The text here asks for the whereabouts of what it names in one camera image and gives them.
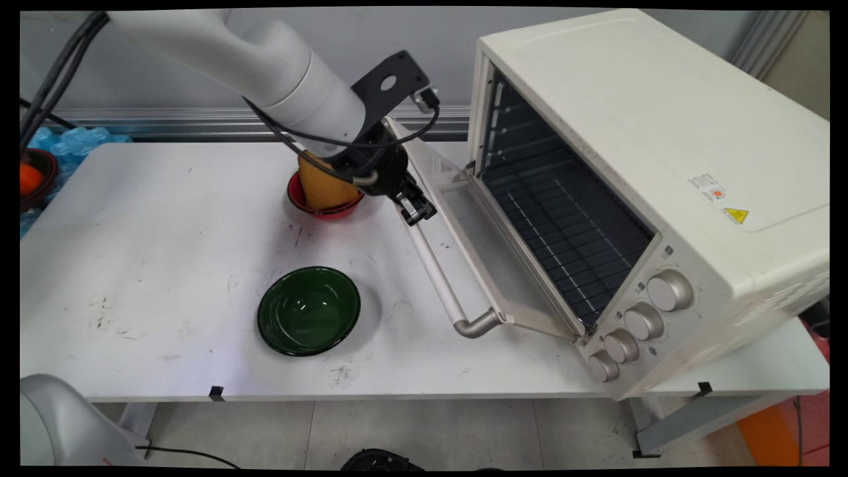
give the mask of table leg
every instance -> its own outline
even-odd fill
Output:
[[[150,424],[153,422],[153,416],[156,414],[158,402],[127,402],[124,408],[124,413],[121,414],[118,421],[124,434],[130,439],[135,446],[149,446],[148,431]],[[148,454],[147,450],[139,449],[141,458],[145,458]]]
[[[667,416],[655,397],[630,399],[637,457],[659,457],[670,445],[697,440],[785,400],[787,396],[701,396]]]

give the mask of oven door handle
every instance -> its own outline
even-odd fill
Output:
[[[424,232],[418,224],[407,227],[412,238],[412,244],[418,251],[418,256],[421,257],[421,262],[424,264],[424,269],[427,270],[427,275],[430,277],[432,286],[436,289],[438,298],[442,301],[445,311],[448,312],[448,319],[453,323],[457,333],[466,338],[477,338],[488,333],[489,330],[505,323],[500,314],[493,308],[489,308],[485,313],[477,317],[474,321],[469,322],[466,314],[462,311],[460,302],[456,299],[454,289],[450,287],[448,279],[444,276],[442,267],[438,264],[436,256],[433,254],[430,244],[424,238]]]

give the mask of blue plastic bag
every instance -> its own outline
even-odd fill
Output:
[[[36,223],[36,219],[42,214],[41,209],[29,209],[20,215],[20,237],[23,238],[30,231],[32,224]]]
[[[56,157],[56,161],[59,163],[59,173],[56,175],[55,186],[45,200],[50,202],[56,197],[56,194],[74,175],[76,168],[82,164],[82,161],[94,148],[106,143],[131,142],[131,137],[125,134],[112,134],[105,127],[93,129],[76,127],[62,132],[61,135],[50,132],[46,127],[39,127],[30,140],[29,147],[48,151]]]

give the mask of oven knob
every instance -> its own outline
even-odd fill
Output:
[[[664,328],[660,314],[646,303],[639,303],[624,312],[624,326],[641,341],[659,338]]]
[[[619,328],[606,335],[604,347],[614,362],[628,362],[639,357],[639,345],[624,328]]]
[[[692,304],[692,287],[678,272],[665,270],[648,280],[648,298],[663,311],[683,310]]]
[[[601,383],[618,379],[618,365],[612,361],[606,351],[598,351],[589,356],[589,369],[592,370],[594,378]]]

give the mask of orange object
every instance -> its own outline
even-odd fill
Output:
[[[306,151],[306,154],[322,166],[330,168],[330,165],[323,160],[318,159],[309,151]],[[350,204],[354,200],[357,200],[361,195],[359,189],[357,189],[353,184],[340,181],[335,177],[330,176],[302,158],[298,157],[298,163],[300,165],[300,182],[304,187],[306,205],[310,209],[337,209],[342,205]]]
[[[813,332],[813,339],[830,363],[830,344]],[[798,465],[798,414],[795,398],[787,399],[740,420],[737,425],[757,465]],[[830,390],[801,397],[804,466],[830,465]]]
[[[20,165],[20,196],[32,194],[38,186],[42,185],[44,175],[41,171],[29,164]]]

